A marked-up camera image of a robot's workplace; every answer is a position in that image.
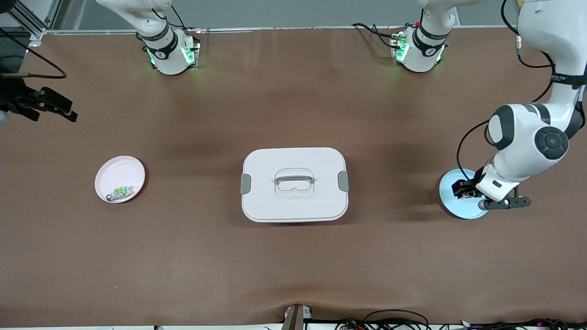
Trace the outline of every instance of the brown table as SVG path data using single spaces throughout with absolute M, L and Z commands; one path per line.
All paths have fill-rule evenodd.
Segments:
M 464 221 L 438 206 L 461 136 L 548 82 L 549 69 L 518 63 L 513 38 L 455 30 L 439 66 L 415 74 L 364 32 L 212 34 L 199 70 L 164 76 L 132 35 L 46 36 L 40 53 L 69 76 L 28 84 L 71 98 L 79 119 L 12 116 L 0 130 L 0 325 L 250 324 L 293 303 L 315 318 L 407 308 L 431 322 L 584 320 L 585 132 L 521 186 L 530 208 Z M 28 55 L 23 71 L 52 69 Z M 299 146 L 345 156 L 348 212 L 249 221 L 244 158 Z M 477 169 L 494 153 L 479 130 L 462 162 Z M 111 205 L 93 180 L 121 154 L 141 159 L 149 182 Z

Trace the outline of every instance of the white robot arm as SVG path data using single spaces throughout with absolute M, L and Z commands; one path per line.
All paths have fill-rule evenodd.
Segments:
M 136 30 L 153 65 L 166 75 L 177 75 L 195 66 L 199 41 L 181 29 L 169 26 L 161 14 L 171 8 L 172 0 L 96 0 L 122 17 Z
M 417 0 L 423 8 L 417 27 L 409 26 L 400 32 L 405 38 L 394 41 L 397 63 L 414 72 L 426 72 L 440 60 L 448 34 L 455 24 L 454 7 L 480 4 L 486 0 Z
M 488 132 L 497 154 L 471 180 L 453 184 L 458 198 L 481 197 L 481 209 L 508 208 L 520 182 L 557 164 L 569 139 L 585 124 L 582 98 L 587 83 L 587 1 L 525 0 L 518 33 L 555 64 L 546 103 L 501 106 Z

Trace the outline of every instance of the white plate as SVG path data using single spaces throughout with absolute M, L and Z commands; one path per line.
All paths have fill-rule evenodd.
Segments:
M 108 203 L 123 203 L 133 199 L 143 188 L 145 182 L 145 168 L 136 158 L 118 156 L 107 161 L 96 174 L 94 187 L 96 194 Z M 130 186 L 133 193 L 119 200 L 108 201 L 106 195 L 118 187 Z

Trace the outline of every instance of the small bottle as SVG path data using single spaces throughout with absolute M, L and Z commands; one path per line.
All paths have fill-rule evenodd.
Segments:
M 114 189 L 113 192 L 106 195 L 106 199 L 108 201 L 113 201 L 113 200 L 119 200 L 121 198 L 128 197 L 133 194 L 133 191 L 131 189 L 132 189 L 132 187 L 130 187 L 130 186 L 118 187 L 118 188 Z

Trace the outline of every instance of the light blue plate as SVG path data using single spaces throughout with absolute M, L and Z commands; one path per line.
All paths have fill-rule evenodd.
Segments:
M 475 176 L 475 172 L 471 170 L 465 170 L 465 173 L 467 173 L 470 179 Z M 458 199 L 454 196 L 453 183 L 461 179 L 466 180 L 461 170 L 456 169 L 445 174 L 442 180 L 440 180 L 438 192 L 440 193 L 440 200 L 444 204 L 444 207 L 450 213 L 462 219 L 472 220 L 484 216 L 487 211 L 479 208 L 479 202 L 484 200 L 485 197 Z

